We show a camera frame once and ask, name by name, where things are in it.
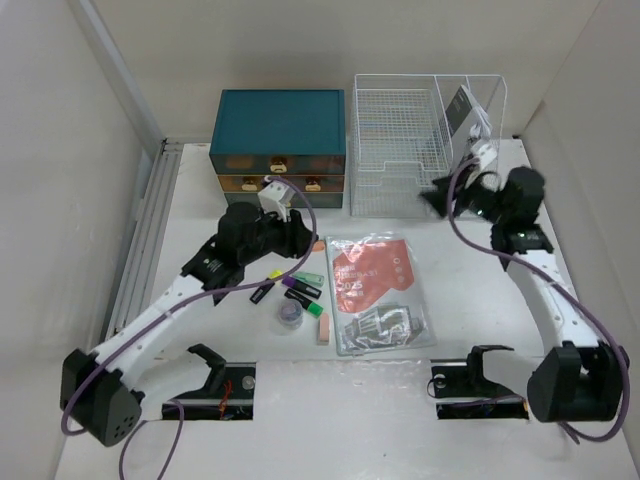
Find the Canon setup guide booklet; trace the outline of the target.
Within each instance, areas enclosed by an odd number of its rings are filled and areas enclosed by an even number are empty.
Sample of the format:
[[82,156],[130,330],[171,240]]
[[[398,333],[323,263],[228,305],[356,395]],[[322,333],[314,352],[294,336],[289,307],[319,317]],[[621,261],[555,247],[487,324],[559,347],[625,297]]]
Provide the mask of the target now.
[[489,140],[492,125],[489,115],[466,85],[460,85],[445,110],[455,169],[478,140]]

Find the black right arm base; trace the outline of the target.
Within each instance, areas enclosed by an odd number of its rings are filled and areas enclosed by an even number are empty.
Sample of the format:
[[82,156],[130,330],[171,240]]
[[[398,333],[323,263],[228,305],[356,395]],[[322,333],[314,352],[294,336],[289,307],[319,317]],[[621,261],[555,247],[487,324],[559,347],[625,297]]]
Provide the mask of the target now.
[[438,420],[529,420],[526,399],[508,386],[488,378],[490,352],[513,354],[505,345],[476,345],[465,358],[431,361],[427,394],[436,401]]

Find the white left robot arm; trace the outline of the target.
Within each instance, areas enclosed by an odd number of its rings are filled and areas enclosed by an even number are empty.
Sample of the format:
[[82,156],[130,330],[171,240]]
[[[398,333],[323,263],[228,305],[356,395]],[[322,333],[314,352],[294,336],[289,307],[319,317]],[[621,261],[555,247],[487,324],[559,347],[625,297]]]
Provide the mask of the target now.
[[[151,365],[189,327],[193,303],[209,298],[219,304],[231,292],[257,288],[257,283],[244,281],[248,265],[269,254],[304,263],[317,239],[317,225],[304,224],[295,209],[280,216],[251,203],[228,207],[217,232],[155,302],[90,352],[75,349],[65,358],[62,432],[88,433],[111,447],[133,431],[154,400],[166,403],[191,391],[205,397],[217,394],[223,387],[226,361],[202,343],[158,368]],[[71,421],[79,429],[70,429]]]

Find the clear round pin box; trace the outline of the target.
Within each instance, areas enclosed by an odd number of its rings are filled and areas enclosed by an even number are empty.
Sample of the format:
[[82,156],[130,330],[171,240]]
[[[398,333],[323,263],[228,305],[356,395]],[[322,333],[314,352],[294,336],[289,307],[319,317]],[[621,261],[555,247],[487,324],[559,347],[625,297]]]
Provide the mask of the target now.
[[279,335],[289,335],[298,330],[303,323],[304,310],[298,300],[285,298],[276,310],[276,328]]

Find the teal drawer cabinet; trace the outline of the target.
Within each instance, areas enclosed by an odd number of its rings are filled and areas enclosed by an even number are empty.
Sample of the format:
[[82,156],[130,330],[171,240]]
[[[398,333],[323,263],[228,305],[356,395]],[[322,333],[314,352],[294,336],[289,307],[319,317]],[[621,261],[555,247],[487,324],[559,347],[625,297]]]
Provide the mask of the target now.
[[316,208],[343,206],[345,93],[341,89],[225,89],[209,157],[228,203],[258,202],[282,176]]

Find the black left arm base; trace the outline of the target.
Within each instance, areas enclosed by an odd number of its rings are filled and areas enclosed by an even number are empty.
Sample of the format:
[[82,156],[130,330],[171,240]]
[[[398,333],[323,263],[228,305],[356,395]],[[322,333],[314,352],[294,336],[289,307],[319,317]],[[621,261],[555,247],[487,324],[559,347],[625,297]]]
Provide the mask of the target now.
[[182,393],[177,401],[187,421],[251,421],[257,367],[255,363],[227,362],[204,344],[188,349],[207,366],[202,385]]

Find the clear mesh zip pouch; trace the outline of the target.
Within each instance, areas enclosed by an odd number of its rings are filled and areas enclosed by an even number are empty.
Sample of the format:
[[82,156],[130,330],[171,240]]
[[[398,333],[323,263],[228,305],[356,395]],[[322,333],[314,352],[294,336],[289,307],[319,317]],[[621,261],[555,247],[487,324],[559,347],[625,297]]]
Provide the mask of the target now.
[[336,350],[341,357],[437,343],[419,270],[397,232],[325,239]]

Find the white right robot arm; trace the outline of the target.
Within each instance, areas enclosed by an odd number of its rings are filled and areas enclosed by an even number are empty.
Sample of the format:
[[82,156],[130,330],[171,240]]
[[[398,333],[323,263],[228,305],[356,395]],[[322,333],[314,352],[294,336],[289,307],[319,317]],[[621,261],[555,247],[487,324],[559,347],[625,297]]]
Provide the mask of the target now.
[[530,411],[568,432],[575,422],[611,422],[617,433],[629,409],[629,358],[557,270],[553,245],[537,222],[544,177],[516,167],[498,190],[485,187],[483,177],[466,162],[420,197],[449,221],[470,210],[491,223],[491,245],[482,251],[500,260],[520,290],[544,348],[526,383]]

